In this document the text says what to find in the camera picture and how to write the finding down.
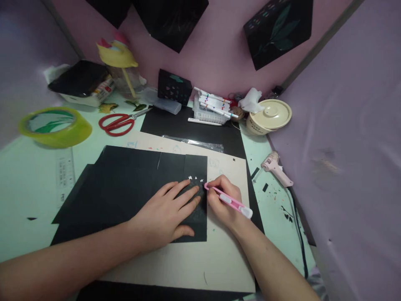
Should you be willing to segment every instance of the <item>pink utility knife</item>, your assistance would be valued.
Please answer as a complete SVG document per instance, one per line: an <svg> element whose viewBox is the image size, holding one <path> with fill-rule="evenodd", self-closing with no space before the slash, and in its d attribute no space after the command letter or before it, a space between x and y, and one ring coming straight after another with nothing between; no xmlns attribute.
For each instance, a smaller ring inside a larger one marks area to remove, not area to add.
<svg viewBox="0 0 401 301"><path fill-rule="evenodd" d="M216 187L209 187L208 183L205 183L205 189L209 190L209 188L213 188L214 190L216 190L216 192L218 194L218 198L220 200L222 200L224 203L226 203L230 207L234 208L236 211L241 212L246 218L250 219L252 217L253 212L252 212L251 208L244 206L242 203L240 203L236 199L233 199L231 196L225 194L220 189L218 189Z"/></svg>

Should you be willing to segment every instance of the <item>clear ruler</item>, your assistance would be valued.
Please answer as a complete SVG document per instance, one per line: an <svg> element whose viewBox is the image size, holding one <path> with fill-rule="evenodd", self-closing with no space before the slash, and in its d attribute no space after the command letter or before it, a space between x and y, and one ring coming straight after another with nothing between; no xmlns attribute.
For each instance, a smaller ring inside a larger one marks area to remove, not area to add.
<svg viewBox="0 0 401 301"><path fill-rule="evenodd" d="M56 150L56 185L56 207L60 208L75 185L74 161L71 147Z"/></svg>

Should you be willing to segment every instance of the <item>tape roll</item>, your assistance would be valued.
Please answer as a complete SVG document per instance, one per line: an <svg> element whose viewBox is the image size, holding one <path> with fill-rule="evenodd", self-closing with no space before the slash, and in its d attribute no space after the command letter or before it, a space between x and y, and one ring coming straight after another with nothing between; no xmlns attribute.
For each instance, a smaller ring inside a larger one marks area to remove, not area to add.
<svg viewBox="0 0 401 301"><path fill-rule="evenodd" d="M78 111L50 107L25 116L18 126L22 135L54 148L77 145L92 133L92 126Z"/></svg>

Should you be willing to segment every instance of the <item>pink hot glue gun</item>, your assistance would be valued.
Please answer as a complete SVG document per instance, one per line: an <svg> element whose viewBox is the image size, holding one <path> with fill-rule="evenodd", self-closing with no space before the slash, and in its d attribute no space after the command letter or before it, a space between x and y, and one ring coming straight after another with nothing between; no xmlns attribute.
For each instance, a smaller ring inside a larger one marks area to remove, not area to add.
<svg viewBox="0 0 401 301"><path fill-rule="evenodd" d="M272 152L261 166L265 171L271 171L284 187L290 187L294 182L279 167L279 159L279 154L276 151Z"/></svg>
<svg viewBox="0 0 401 301"><path fill-rule="evenodd" d="M246 218L250 219L252 217L253 212L251 208L244 206L242 203L240 203L236 199L233 199L231 196L225 194L220 189L216 187L209 187L208 183L205 183L205 189L209 190L209 188L213 188L217 192L218 198L220 200L222 200L230 207L234 208L236 211L241 212Z"/></svg>

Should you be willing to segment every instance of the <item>mint green table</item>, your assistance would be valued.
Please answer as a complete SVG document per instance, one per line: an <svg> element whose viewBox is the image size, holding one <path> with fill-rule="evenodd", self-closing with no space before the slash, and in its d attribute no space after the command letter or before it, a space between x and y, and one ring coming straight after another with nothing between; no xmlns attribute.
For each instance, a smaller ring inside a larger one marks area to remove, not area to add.
<svg viewBox="0 0 401 301"><path fill-rule="evenodd" d="M131 114L133 110L133 106L124 103L118 92L114 92L107 102L119 104L118 112ZM98 108L67 102L65 106L77 109L93 127L90 137L72 148L77 179L86 164L95 163L105 145L122 146L126 138L110 137L100 129L98 121L103 114L98 113ZM133 130L141 129L143 119L144 116L137 118ZM252 173L256 167L260 167L272 149L265 136L251 137L242 133L242 140ZM0 151L0 261L50 245L58 227L51 224L58 211L56 154L57 150L41 146L24 136L18 137ZM266 183L269 186L263 192ZM282 209L283 206L293 215L290 194L270 172L265 171L258 174L254 190L266 236L303 274L296 224L285 218ZM305 249L308 268L311 270L315 261L308 244Z"/></svg>

